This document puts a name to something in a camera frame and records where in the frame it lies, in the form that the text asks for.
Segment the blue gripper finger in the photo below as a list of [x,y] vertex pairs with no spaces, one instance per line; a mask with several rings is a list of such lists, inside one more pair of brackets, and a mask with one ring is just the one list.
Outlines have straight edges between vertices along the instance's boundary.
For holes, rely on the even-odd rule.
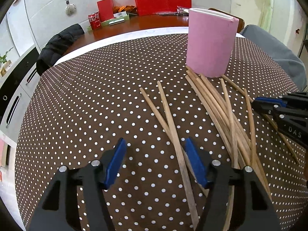
[[281,99],[276,99],[276,98],[269,98],[269,97],[257,97],[255,99],[255,101],[257,102],[267,102],[267,103],[271,103],[271,104],[277,104],[280,107],[285,108],[287,106],[287,104],[285,104]]
[[[195,173],[197,182],[205,187],[207,185],[207,179],[206,179],[206,175],[207,175],[207,167],[206,164],[203,163],[201,157],[199,156],[199,150],[195,147],[195,145],[193,144],[192,139],[189,137],[186,139],[185,142],[185,152],[187,153],[187,156],[190,160],[192,169]],[[210,159],[209,162],[212,161],[210,154],[208,153],[207,157],[208,159]]]
[[104,185],[107,189],[114,184],[116,176],[119,172],[121,163],[126,153],[126,141],[123,138],[120,138],[114,149],[115,152],[107,165],[106,177],[104,180]]

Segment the gray cushion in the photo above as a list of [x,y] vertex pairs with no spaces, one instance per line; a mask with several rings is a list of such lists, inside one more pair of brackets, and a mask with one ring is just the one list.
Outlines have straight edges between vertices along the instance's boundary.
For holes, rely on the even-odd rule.
[[300,91],[306,87],[307,77],[303,62],[281,41],[256,25],[246,26],[240,34],[258,45],[277,62]]

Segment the polka dot tablecloth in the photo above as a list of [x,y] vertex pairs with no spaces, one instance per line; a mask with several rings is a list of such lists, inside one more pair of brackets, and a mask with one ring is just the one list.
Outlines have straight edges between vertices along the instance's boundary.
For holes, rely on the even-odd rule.
[[[61,165],[83,167],[123,137],[128,145],[123,165],[104,192],[116,230],[193,230],[174,147],[139,90],[144,88],[164,116],[160,80],[181,144],[192,136],[213,159],[231,165],[214,124],[185,80],[186,46],[186,34],[140,38],[95,49],[43,74],[16,153],[16,193],[25,226]],[[297,90],[269,56],[244,38],[236,38],[226,75],[253,98]],[[210,81],[222,93],[219,79]],[[227,87],[234,113],[250,136],[245,99]],[[307,204],[305,152],[291,142],[301,161],[296,165],[271,126],[257,113],[254,120],[273,205],[281,227],[289,229]],[[195,182],[192,186],[201,215],[205,198]],[[82,229],[90,230],[82,187],[78,203]]]

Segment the red can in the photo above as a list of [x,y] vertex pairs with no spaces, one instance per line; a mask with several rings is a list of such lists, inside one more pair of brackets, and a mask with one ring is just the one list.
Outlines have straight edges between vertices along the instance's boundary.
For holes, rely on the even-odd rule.
[[95,30],[95,29],[101,27],[99,12],[96,12],[94,14],[88,15],[88,18],[89,18],[89,22],[91,24],[92,30]]

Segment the potted plant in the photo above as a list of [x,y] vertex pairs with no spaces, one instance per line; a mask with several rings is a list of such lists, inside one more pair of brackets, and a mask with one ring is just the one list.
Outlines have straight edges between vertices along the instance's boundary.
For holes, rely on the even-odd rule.
[[4,76],[5,73],[7,72],[6,68],[12,63],[10,60],[7,61],[7,54],[12,50],[10,48],[4,56],[0,55],[0,67],[1,67],[1,75]]

